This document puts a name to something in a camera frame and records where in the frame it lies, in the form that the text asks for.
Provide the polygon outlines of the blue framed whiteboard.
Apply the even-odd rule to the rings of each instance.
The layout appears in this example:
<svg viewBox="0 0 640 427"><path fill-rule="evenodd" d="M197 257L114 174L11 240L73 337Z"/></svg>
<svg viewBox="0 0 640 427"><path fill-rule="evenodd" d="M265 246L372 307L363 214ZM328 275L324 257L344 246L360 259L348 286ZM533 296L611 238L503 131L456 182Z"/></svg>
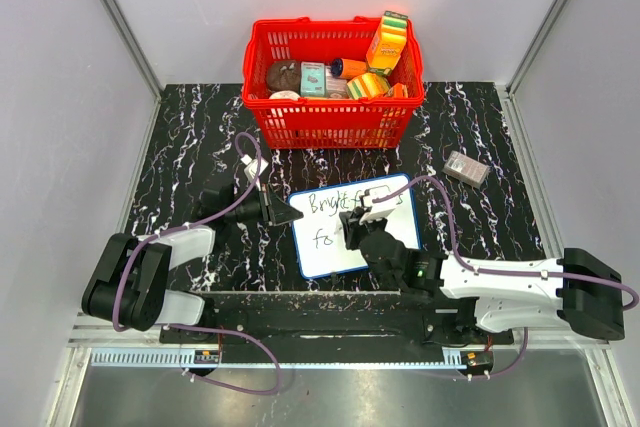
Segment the blue framed whiteboard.
<svg viewBox="0 0 640 427"><path fill-rule="evenodd" d="M317 279L365 269L359 251L347 250L343 235L333 235L339 227L339 213L358 207L368 188L387 185L392 193L408 182L409 176L399 173L292 194L288 204L304 214L292 224L302 276Z"/></svg>

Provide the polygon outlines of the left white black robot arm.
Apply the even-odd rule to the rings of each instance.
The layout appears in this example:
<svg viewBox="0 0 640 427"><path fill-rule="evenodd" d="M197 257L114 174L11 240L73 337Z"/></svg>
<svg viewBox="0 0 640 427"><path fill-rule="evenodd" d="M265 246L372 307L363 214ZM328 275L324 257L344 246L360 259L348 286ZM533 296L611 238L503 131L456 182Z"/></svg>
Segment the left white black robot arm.
<svg viewBox="0 0 640 427"><path fill-rule="evenodd" d="M232 185L206 189L193 208L192 220L167 234L112 235L84 290L81 310L110 321L117 331L144 332L160 324L181 324L193 341L206 342L215 334L215 316L205 311L202 297L169 290L169 272L222 247L232 225L257 221L280 226L302 217L267 185L245 198L237 196Z"/></svg>

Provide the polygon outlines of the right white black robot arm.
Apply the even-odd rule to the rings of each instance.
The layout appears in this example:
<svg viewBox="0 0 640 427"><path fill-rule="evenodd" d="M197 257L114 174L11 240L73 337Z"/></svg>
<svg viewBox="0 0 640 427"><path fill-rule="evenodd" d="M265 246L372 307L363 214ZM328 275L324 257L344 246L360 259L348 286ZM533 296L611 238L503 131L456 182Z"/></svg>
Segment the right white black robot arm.
<svg viewBox="0 0 640 427"><path fill-rule="evenodd" d="M620 274L581 248L538 261L490 261L409 248L387 220L358 207L339 215L345 246L376 280L421 301L457 301L454 322L468 343L514 328L570 328L583 337L625 337Z"/></svg>

